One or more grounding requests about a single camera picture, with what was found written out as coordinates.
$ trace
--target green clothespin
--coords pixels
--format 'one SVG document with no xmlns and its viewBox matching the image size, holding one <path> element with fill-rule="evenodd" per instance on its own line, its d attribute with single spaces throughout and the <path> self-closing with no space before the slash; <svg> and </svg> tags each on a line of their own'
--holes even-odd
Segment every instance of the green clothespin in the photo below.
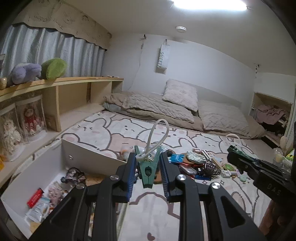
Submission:
<svg viewBox="0 0 296 241">
<path fill-rule="evenodd" d="M 156 168 L 159 160 L 161 147 L 157 148 L 156 155 L 153 161 L 139 161 L 140 173 L 142 176 L 143 188 L 152 188 L 156 173 Z M 135 146 L 136 155 L 140 154 L 138 146 Z"/>
</svg>

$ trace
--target green plush toy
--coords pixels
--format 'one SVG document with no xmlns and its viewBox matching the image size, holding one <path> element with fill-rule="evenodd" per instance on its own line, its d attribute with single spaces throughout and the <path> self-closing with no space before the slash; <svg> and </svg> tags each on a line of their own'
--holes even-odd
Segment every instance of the green plush toy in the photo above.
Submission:
<svg viewBox="0 0 296 241">
<path fill-rule="evenodd" d="M 44 62 L 41 67 L 41 79 L 54 80 L 65 73 L 67 62 L 61 58 L 52 58 Z"/>
</svg>

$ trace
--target silver screw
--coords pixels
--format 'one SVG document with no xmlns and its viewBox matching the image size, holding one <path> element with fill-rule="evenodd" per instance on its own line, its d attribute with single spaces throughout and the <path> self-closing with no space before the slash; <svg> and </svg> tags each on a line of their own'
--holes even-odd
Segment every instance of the silver screw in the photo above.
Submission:
<svg viewBox="0 0 296 241">
<path fill-rule="evenodd" d="M 214 182 L 211 184 L 212 188 L 214 189 L 219 189 L 220 188 L 220 183 Z"/>
<path fill-rule="evenodd" d="M 76 188 L 77 188 L 77 189 L 83 189 L 83 188 L 85 188 L 85 184 L 84 184 L 84 183 L 78 183 L 78 184 L 76 185 Z"/>
<path fill-rule="evenodd" d="M 118 179 L 119 179 L 118 175 L 111 175 L 110 176 L 110 180 L 112 180 L 112 181 L 117 181 Z"/>
<path fill-rule="evenodd" d="M 177 176 L 177 179 L 178 179 L 179 181 L 184 181 L 184 180 L 186 179 L 186 175 L 184 175 L 184 174 L 179 174 L 179 175 Z"/>
</svg>

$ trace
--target patterned play mat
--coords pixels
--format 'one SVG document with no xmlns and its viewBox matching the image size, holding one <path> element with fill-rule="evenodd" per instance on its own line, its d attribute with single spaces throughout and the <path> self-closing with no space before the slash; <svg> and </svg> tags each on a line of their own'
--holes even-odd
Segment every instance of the patterned play mat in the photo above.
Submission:
<svg viewBox="0 0 296 241">
<path fill-rule="evenodd" d="M 126 146 L 146 146 L 153 123 L 133 119 L 120 114 L 104 111 L 94 114 L 72 126 L 61 138 L 100 154 L 119 158 Z M 157 143 L 166 128 L 157 125 L 151 142 Z M 232 138 L 170 128 L 169 136 L 163 146 L 177 154 L 200 148 L 215 153 L 223 161 L 227 160 L 229 143 Z M 246 154 L 256 157 L 243 140 L 237 145 Z M 269 197 L 253 186 L 253 181 L 245 183 L 236 178 L 217 178 L 230 195 L 258 226 L 270 202 Z M 209 185 L 212 181 L 199 181 Z M 143 189 L 141 181 L 133 188 L 133 194 L 124 218 L 119 240 L 178 240 L 179 204 L 169 204 L 163 194 L 162 185 Z"/>
</svg>

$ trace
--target white box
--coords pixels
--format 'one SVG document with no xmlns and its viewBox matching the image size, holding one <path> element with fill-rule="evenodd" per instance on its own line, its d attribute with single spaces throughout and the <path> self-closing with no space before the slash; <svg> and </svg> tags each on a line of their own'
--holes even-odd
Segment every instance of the white box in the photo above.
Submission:
<svg viewBox="0 0 296 241">
<path fill-rule="evenodd" d="M 66 175 L 67 169 L 76 167 L 87 174 L 112 175 L 126 164 L 108 156 L 87 150 L 74 143 L 61 140 L 54 143 L 8 186 L 1 200 L 6 211 L 20 231 L 29 238 L 32 233 L 25 222 L 29 210 L 27 201 L 38 188 L 47 196 L 48 186 Z"/>
</svg>

